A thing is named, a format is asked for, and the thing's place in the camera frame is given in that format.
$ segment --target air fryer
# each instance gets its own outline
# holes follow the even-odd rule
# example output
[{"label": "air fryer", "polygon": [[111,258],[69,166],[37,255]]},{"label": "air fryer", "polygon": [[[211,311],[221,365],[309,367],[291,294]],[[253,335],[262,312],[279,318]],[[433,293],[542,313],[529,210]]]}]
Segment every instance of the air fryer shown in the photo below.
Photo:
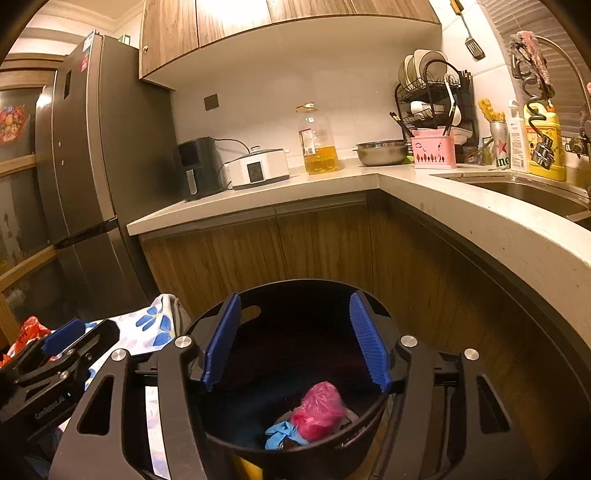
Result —
[{"label": "air fryer", "polygon": [[222,163],[212,137],[180,144],[175,159],[185,200],[196,200],[224,190]]}]

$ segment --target hanging spatula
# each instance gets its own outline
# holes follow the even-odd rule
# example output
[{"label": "hanging spatula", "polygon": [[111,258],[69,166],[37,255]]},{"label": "hanging spatula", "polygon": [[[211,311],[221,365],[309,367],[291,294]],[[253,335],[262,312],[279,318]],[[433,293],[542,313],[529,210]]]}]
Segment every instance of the hanging spatula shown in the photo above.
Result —
[{"label": "hanging spatula", "polygon": [[464,18],[464,15],[462,15],[464,7],[460,3],[460,0],[450,0],[450,3],[452,5],[453,11],[456,13],[456,15],[459,15],[462,21],[464,22],[464,26],[466,27],[466,31],[468,32],[468,38],[466,39],[466,48],[468,49],[470,54],[472,54],[474,60],[482,60],[484,57],[486,57],[486,55],[484,53],[484,50],[482,50],[478,42],[474,40],[474,37],[472,37],[472,34],[470,33],[470,29],[468,28],[466,19]]}]

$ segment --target blue flower pattern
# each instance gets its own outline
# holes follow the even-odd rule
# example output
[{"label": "blue flower pattern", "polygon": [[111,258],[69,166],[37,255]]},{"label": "blue flower pattern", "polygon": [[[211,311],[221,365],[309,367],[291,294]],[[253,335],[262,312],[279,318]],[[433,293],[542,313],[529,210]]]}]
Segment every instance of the blue flower pattern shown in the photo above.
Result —
[{"label": "blue flower pattern", "polygon": [[[89,377],[85,382],[85,390],[113,350],[125,348],[131,355],[137,355],[160,350],[169,343],[176,335],[171,321],[172,304],[175,301],[178,300],[174,295],[163,294],[157,297],[147,309],[112,318],[119,327],[119,341],[89,368]],[[96,327],[100,321],[87,323],[86,331],[88,332]],[[158,390],[153,387],[148,387],[148,390],[146,397],[148,435],[156,435],[154,445],[152,445],[152,438],[150,438],[153,468],[154,472],[159,476],[170,478],[164,445],[162,444],[161,433],[159,433]]]}]

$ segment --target white bottle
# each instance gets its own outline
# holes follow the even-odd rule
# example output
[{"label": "white bottle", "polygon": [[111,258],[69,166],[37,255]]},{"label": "white bottle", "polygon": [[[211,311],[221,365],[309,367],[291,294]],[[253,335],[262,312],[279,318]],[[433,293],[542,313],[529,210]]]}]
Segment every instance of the white bottle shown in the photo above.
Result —
[{"label": "white bottle", "polygon": [[519,104],[515,100],[509,101],[511,117],[507,120],[511,140],[511,168],[523,173],[530,172],[530,149],[527,143],[525,120],[519,116]]}]

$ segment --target wooden frame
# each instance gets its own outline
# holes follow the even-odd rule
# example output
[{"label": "wooden frame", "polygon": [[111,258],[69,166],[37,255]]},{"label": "wooden frame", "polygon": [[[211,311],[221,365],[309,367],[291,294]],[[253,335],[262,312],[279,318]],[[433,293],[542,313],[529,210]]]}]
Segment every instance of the wooden frame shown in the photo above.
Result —
[{"label": "wooden frame", "polygon": [[6,70],[57,70],[66,57],[50,53],[9,53],[0,64]]},{"label": "wooden frame", "polygon": [[24,157],[12,158],[10,160],[0,161],[0,178],[37,166],[35,154],[25,155]]},{"label": "wooden frame", "polygon": [[[56,256],[56,249],[51,246],[37,252],[32,257],[19,263],[16,267],[12,267],[6,273],[0,275],[0,292],[4,292],[8,287],[26,277],[31,272],[47,265]],[[4,337],[9,342],[14,342],[18,337],[20,329],[21,326],[12,314],[4,293],[0,293],[0,330],[2,330]]]},{"label": "wooden frame", "polygon": [[0,90],[41,88],[53,82],[55,70],[3,70],[0,71]]}]

